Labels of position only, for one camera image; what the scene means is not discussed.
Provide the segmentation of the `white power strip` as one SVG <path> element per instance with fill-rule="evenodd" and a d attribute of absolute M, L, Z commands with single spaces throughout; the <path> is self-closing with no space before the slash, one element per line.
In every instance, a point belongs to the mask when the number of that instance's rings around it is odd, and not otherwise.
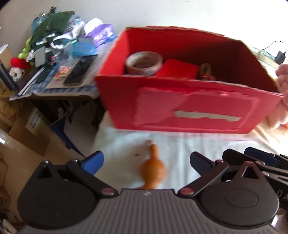
<path fill-rule="evenodd" d="M 276 63 L 275 57 L 266 52 L 265 50 L 259 51 L 257 54 L 257 59 L 271 67 L 278 68 L 279 64 Z"/>

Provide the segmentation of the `clear plastic cup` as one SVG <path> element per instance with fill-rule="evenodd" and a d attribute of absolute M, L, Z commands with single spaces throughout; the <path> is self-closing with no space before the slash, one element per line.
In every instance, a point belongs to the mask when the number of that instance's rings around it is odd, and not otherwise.
<path fill-rule="evenodd" d="M 59 45 L 52 50 L 54 61 L 58 66 L 68 66 L 73 60 L 73 46 L 71 43 Z"/>

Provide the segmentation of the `panda plush toy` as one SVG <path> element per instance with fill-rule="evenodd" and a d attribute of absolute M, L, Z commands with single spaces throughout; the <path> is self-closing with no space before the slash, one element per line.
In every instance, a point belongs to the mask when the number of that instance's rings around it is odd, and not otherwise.
<path fill-rule="evenodd" d="M 13 78 L 14 82 L 17 82 L 23 76 L 24 70 L 17 67 L 12 67 L 9 71 L 11 78 Z"/>

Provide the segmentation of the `clear packing tape roll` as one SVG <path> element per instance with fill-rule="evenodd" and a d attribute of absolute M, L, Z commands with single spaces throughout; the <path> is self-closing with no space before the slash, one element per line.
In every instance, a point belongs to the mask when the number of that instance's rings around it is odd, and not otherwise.
<path fill-rule="evenodd" d="M 151 51 L 142 51 L 131 54 L 125 61 L 128 75 L 153 76 L 163 65 L 163 57 Z"/>

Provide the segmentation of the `white paper documents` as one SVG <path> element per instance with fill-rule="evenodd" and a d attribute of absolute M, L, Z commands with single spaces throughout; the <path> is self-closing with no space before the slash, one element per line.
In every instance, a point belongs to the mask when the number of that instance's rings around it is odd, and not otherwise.
<path fill-rule="evenodd" d="M 95 55 L 76 57 L 68 74 L 64 78 L 57 78 L 55 75 L 46 86 L 46 89 L 89 86 L 93 82 L 105 55 L 106 46 L 103 45 L 96 49 Z"/>

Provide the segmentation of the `brown gourd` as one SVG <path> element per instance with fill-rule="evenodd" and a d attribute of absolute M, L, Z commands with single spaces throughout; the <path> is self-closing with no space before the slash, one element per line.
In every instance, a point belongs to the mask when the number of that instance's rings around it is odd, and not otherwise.
<path fill-rule="evenodd" d="M 150 158 L 140 167 L 143 185 L 137 188 L 139 190 L 156 190 L 167 175 L 167 168 L 160 160 L 158 146 L 153 140 L 148 141 L 148 149 Z"/>

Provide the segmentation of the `large red cardboard box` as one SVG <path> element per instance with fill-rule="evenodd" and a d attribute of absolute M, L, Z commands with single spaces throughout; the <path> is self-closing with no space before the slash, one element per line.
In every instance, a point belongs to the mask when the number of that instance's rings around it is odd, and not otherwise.
<path fill-rule="evenodd" d="M 214 79 L 128 75 L 126 59 L 142 51 L 207 63 Z M 245 134 L 284 97 L 240 40 L 179 27 L 124 29 L 95 80 L 115 127 L 130 130 Z"/>

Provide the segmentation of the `blue glasses case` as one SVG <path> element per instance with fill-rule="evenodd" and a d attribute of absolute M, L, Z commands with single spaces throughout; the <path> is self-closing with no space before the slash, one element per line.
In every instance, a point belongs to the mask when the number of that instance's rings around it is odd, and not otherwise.
<path fill-rule="evenodd" d="M 72 44 L 73 55 L 76 57 L 91 56 L 96 54 L 96 48 L 88 43 L 74 43 Z"/>

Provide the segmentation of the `red plush toy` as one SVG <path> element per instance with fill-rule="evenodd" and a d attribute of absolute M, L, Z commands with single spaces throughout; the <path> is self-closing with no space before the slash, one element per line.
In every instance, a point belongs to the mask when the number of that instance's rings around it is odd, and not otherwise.
<path fill-rule="evenodd" d="M 12 67 L 19 68 L 22 70 L 27 70 L 30 67 L 30 64 L 26 62 L 25 59 L 19 59 L 16 57 L 11 58 L 10 63 Z"/>

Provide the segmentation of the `black power adapter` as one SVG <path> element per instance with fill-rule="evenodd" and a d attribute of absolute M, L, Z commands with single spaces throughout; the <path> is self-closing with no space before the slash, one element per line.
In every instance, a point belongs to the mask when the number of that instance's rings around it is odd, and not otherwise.
<path fill-rule="evenodd" d="M 275 62 L 277 64 L 282 64 L 285 61 L 285 52 L 279 51 L 277 56 L 275 57 Z"/>

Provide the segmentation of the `green striped clothing pile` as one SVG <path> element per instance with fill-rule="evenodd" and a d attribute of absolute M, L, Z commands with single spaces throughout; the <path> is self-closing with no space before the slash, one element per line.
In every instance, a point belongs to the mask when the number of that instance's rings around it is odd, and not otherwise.
<path fill-rule="evenodd" d="M 32 33 L 26 61 L 34 62 L 36 51 L 42 47 L 45 57 L 51 58 L 54 50 L 76 40 L 84 26 L 85 22 L 74 11 L 56 12 L 46 17 Z"/>

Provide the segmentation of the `cardboard carton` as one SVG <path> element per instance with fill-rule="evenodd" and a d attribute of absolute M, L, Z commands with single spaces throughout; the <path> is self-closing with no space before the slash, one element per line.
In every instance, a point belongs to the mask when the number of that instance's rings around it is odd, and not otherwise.
<path fill-rule="evenodd" d="M 43 114 L 27 104 L 16 118 L 9 135 L 40 156 L 44 156 L 53 132 Z"/>

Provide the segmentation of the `blue checkered cloth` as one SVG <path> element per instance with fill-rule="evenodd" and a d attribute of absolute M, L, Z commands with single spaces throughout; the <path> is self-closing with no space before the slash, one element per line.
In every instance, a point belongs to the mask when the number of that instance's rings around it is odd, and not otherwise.
<path fill-rule="evenodd" d="M 10 101 L 22 98 L 87 96 L 97 98 L 99 92 L 94 78 L 117 35 L 112 35 L 96 49 L 96 54 L 76 58 L 70 67 L 55 66 L 42 81 L 33 81 L 21 94 L 12 94 Z"/>

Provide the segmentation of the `small red gift box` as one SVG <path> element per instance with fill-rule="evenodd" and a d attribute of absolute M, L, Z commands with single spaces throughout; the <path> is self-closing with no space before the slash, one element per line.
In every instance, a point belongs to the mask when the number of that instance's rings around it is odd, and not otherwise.
<path fill-rule="evenodd" d="M 199 72 L 199 66 L 184 61 L 168 58 L 156 77 L 195 79 Z"/>

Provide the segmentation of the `purple tissue pack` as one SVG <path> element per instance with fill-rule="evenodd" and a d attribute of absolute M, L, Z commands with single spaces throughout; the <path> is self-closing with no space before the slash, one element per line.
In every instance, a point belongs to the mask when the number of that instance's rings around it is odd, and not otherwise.
<path fill-rule="evenodd" d="M 93 18 L 85 24 L 84 31 L 84 38 L 90 39 L 95 48 L 98 48 L 114 34 L 114 26 L 103 23 L 99 18 Z"/>

